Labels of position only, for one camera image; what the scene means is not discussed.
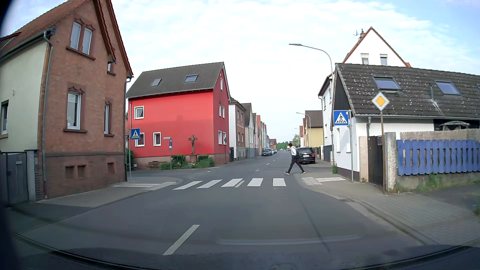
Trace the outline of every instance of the sky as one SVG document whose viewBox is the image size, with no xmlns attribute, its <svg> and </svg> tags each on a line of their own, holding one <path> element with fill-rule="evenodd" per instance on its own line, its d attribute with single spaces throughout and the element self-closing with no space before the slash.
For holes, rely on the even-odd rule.
<svg viewBox="0 0 480 270">
<path fill-rule="evenodd" d="M 5 36 L 64 2 L 14 0 Z M 480 74 L 480 0 L 112 0 L 136 77 L 225 62 L 230 94 L 252 103 L 270 138 L 290 141 L 302 115 L 370 26 L 412 67 Z"/>
</svg>

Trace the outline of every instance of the black car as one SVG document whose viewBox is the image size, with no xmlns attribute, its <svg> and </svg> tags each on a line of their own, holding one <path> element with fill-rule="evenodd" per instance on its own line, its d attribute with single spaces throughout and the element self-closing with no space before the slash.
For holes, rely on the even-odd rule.
<svg viewBox="0 0 480 270">
<path fill-rule="evenodd" d="M 271 155 L 272 155 L 272 151 L 271 151 L 271 150 L 265 149 L 265 150 L 262 152 L 262 157 L 263 157 L 263 156 L 266 156 L 266 157 L 267 157 L 267 156 L 271 156 Z"/>
<path fill-rule="evenodd" d="M 297 149 L 300 154 L 299 162 L 300 163 L 313 163 L 315 164 L 315 153 L 311 147 L 302 147 Z"/>
</svg>

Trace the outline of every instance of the crucifix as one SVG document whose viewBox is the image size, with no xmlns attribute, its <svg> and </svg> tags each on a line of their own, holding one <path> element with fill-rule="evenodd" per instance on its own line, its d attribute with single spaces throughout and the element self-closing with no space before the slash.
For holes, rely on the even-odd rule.
<svg viewBox="0 0 480 270">
<path fill-rule="evenodd" d="M 189 141 L 192 141 L 192 155 L 195 155 L 195 141 L 198 140 L 198 138 L 195 138 L 195 135 L 192 134 L 191 138 L 188 138 Z"/>
</svg>

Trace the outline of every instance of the priority road sign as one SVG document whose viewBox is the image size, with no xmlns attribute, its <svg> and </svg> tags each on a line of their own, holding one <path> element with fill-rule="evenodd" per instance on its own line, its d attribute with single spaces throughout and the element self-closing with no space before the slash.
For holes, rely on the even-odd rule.
<svg viewBox="0 0 480 270">
<path fill-rule="evenodd" d="M 372 99 L 372 103 L 375 105 L 375 107 L 377 107 L 377 109 L 383 111 L 390 101 L 382 92 L 378 92 L 378 94 Z"/>
<path fill-rule="evenodd" d="M 348 110 L 333 111 L 333 126 L 349 125 Z"/>
<path fill-rule="evenodd" d="M 130 133 L 130 139 L 140 140 L 140 129 L 139 128 L 132 129 L 132 132 Z"/>
</svg>

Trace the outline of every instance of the blue wooden fence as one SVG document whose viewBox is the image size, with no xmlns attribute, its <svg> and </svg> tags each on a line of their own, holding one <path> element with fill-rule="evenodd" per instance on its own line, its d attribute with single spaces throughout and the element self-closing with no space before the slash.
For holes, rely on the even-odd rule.
<svg viewBox="0 0 480 270">
<path fill-rule="evenodd" d="M 398 175 L 480 172 L 475 140 L 397 140 Z"/>
</svg>

